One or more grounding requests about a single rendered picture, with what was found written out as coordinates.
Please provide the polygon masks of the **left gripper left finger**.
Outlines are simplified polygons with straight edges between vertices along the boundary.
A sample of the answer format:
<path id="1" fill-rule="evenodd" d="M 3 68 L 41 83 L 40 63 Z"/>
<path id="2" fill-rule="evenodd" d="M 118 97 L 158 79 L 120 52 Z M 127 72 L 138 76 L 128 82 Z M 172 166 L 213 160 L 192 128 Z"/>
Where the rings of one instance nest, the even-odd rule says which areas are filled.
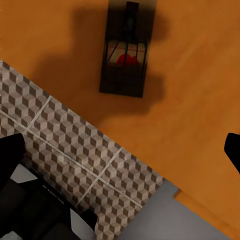
<path id="1" fill-rule="evenodd" d="M 0 192 L 26 153 L 22 133 L 0 138 Z"/>

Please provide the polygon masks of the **mousetrap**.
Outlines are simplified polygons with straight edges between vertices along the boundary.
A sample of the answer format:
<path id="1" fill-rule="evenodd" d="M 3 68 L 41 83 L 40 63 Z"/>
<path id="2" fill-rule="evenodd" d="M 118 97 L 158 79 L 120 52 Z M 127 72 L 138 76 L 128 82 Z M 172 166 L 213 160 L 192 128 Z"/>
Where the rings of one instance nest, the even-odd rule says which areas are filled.
<path id="1" fill-rule="evenodd" d="M 109 0 L 99 92 L 143 98 L 157 0 Z"/>

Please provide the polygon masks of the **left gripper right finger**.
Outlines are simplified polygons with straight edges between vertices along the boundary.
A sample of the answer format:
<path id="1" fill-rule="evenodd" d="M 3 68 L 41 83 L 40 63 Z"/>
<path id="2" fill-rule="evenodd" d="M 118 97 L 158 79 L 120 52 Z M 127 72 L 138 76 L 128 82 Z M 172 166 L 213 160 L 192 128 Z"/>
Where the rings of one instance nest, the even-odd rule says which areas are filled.
<path id="1" fill-rule="evenodd" d="M 228 133 L 224 145 L 224 151 L 240 173 L 240 135 Z"/>

